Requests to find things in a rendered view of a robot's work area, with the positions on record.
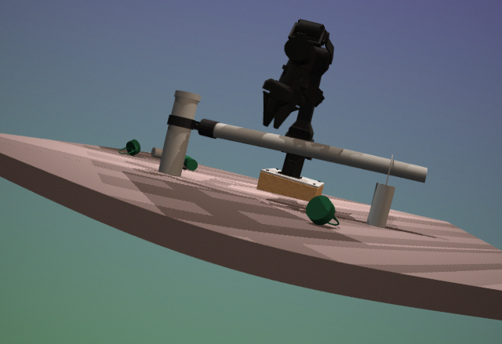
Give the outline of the white cylinder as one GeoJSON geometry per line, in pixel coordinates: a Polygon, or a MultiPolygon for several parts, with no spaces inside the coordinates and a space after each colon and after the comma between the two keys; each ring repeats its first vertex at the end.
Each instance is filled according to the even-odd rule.
{"type": "Polygon", "coordinates": [[[161,158],[162,148],[153,147],[151,150],[151,156],[155,158],[161,158]]]}

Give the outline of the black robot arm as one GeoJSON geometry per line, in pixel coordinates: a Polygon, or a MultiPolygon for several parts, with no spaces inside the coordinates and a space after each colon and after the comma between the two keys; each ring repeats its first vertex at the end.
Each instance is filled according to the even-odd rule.
{"type": "MultiPolygon", "coordinates": [[[[332,64],[333,44],[329,40],[329,32],[325,30],[323,24],[302,19],[293,25],[288,39],[284,45],[284,51],[289,58],[288,63],[303,68],[309,74],[302,76],[293,89],[302,92],[301,95],[304,96],[306,103],[303,108],[300,107],[296,121],[289,126],[289,131],[285,136],[314,142],[311,119],[315,107],[325,99],[319,86],[321,76],[327,72],[329,65],[332,64]],[[322,47],[324,44],[325,48],[322,47]]],[[[309,157],[287,153],[282,171],[278,173],[302,179],[300,174],[305,158],[312,161],[312,158],[309,157]]]]}

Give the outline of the black band with end cup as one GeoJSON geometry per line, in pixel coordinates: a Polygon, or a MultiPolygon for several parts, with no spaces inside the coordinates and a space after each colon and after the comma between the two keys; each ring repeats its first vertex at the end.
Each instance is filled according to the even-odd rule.
{"type": "Polygon", "coordinates": [[[217,122],[218,121],[210,121],[207,119],[202,119],[199,122],[190,118],[178,117],[170,114],[167,125],[175,125],[186,129],[198,130],[199,135],[215,139],[216,137],[213,137],[213,128],[217,122]]]}

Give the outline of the dark green mug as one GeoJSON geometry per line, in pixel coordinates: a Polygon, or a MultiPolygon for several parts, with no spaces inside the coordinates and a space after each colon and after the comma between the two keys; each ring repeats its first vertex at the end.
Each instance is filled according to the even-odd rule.
{"type": "Polygon", "coordinates": [[[335,217],[335,211],[333,203],[325,195],[318,195],[311,199],[306,207],[308,218],[319,226],[325,224],[338,226],[339,221],[335,217]],[[336,220],[338,224],[329,223],[332,219],[336,220]]]}
{"type": "Polygon", "coordinates": [[[121,149],[119,151],[120,154],[130,154],[130,155],[136,155],[140,152],[140,144],[136,139],[130,140],[127,144],[126,147],[121,149]],[[127,149],[128,153],[121,153],[121,150],[127,149]]]}

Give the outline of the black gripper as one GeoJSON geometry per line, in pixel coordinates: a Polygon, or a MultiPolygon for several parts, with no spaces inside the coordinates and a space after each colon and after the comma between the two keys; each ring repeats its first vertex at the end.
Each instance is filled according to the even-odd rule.
{"type": "Polygon", "coordinates": [[[283,72],[279,81],[272,78],[265,81],[264,94],[264,119],[263,125],[269,126],[274,119],[274,128],[278,129],[287,117],[295,110],[300,110],[306,103],[301,91],[294,91],[297,82],[302,76],[309,74],[308,71],[294,64],[287,63],[282,66],[283,72]]]}

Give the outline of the green cylinder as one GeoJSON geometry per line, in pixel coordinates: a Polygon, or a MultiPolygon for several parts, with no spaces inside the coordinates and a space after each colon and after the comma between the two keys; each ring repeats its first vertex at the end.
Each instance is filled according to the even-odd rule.
{"type": "Polygon", "coordinates": [[[187,167],[190,171],[194,171],[198,167],[198,163],[197,161],[186,155],[184,160],[184,166],[187,167]]]}

